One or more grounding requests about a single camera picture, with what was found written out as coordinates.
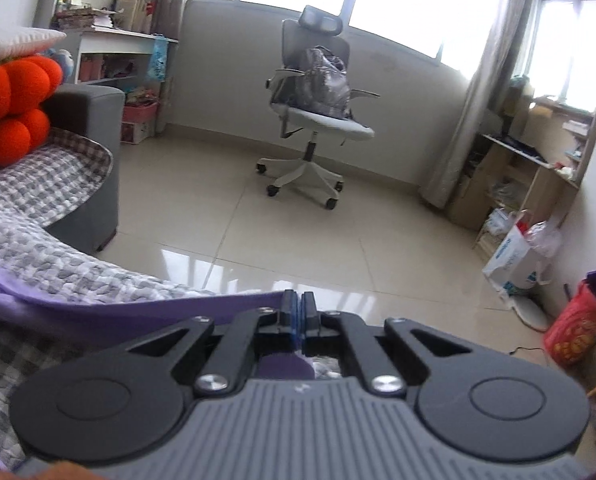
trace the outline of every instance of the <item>office chair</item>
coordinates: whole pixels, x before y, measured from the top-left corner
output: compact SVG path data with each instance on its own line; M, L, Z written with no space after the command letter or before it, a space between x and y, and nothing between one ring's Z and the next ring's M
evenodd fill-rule
M342 31L342 20L339 17L306 7L300 21L283 21L283 65L275 71L273 78L267 80L267 89L271 91L270 107L280 116L283 123L281 137L286 139L293 133L305 129L312 132L304 156L295 160L276 160L261 158L257 162L257 172L269 171L274 176L279 174L273 184L267 187L267 194L275 196L282 186L295 182L305 186L314 186L324 190L330 197L325 207L333 209L337 204L339 192L344 186L341 175L326 170L313 162L318 134L336 134L343 140L373 139L375 133L371 128L357 123L353 119L336 119L319 115L278 102L278 94L287 78L303 77L305 72L297 70L300 56L315 46L324 46L338 56L345 66L349 65L350 48L347 41L338 36ZM351 90L350 98L378 98L378 94L363 90ZM287 133L287 125L294 124L299 129Z

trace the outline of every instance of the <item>gray sofa armrest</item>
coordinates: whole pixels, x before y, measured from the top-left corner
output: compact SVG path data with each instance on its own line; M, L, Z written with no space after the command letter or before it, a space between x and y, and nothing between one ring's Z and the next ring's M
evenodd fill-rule
M117 88L61 85L42 108L51 126L88 137L113 155L113 170L102 187L78 209L47 231L58 240L87 254L101 250L118 226L120 128L124 93Z

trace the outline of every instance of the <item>metal screw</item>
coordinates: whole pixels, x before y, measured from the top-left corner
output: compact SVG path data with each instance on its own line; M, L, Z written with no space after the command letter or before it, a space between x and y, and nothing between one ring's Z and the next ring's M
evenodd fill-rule
M402 389L402 379L393 375L379 375L371 381L371 387L381 394L392 394Z
M229 386L229 382L221 375L206 374L197 378L195 386L206 392L219 392Z

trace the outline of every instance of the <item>red bag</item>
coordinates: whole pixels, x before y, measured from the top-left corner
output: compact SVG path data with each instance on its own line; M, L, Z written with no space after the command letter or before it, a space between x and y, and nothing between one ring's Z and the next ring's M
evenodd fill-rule
M543 343L553 360L564 367L580 361L596 344L596 297L585 280L547 330Z

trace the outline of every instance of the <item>plush toy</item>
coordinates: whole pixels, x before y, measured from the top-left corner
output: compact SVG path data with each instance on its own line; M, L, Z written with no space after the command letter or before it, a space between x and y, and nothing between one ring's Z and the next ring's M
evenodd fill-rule
M50 124L39 106L53 95L62 78L60 65L44 56L0 64L0 168L45 142Z

